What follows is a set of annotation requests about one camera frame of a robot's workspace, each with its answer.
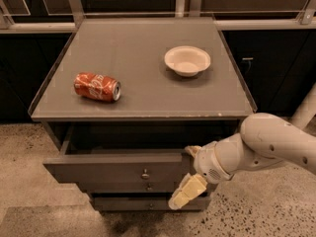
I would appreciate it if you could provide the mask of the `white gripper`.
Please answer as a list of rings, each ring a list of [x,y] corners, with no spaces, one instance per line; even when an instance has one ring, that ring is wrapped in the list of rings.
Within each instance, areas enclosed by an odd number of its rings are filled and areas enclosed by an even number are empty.
[[[229,181],[232,178],[232,175],[222,168],[217,159],[215,154],[216,145],[217,142],[213,141],[203,147],[198,145],[185,147],[185,151],[195,158],[194,168],[197,174],[191,175],[187,173],[182,179],[168,201],[168,205],[171,209],[181,209],[191,200],[204,193],[206,191],[207,182],[216,185],[222,181]]]

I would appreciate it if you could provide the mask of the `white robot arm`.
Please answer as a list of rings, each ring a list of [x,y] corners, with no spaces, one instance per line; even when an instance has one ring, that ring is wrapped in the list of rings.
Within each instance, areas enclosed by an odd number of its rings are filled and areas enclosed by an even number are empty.
[[[293,163],[316,174],[316,137],[304,128],[316,115],[316,85],[293,117],[286,121],[271,114],[246,117],[234,135],[205,146],[188,146],[194,158],[194,175],[187,174],[169,199],[178,210],[206,191],[209,184],[230,180],[239,171],[257,171]]]

